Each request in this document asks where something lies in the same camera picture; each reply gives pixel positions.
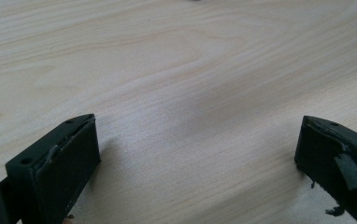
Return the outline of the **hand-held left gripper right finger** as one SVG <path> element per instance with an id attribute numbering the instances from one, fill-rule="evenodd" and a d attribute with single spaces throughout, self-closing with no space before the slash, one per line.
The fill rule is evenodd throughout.
<path id="1" fill-rule="evenodd" d="M 297 168 L 337 202 L 328 215 L 357 221 L 357 132 L 327 119 L 303 117 L 295 151 Z"/>

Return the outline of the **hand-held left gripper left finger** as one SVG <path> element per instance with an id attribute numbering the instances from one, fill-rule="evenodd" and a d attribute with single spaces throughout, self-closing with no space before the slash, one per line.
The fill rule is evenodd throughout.
<path id="1" fill-rule="evenodd" d="M 93 114 L 61 123 L 11 159 L 22 224 L 62 224 L 100 161 Z"/>

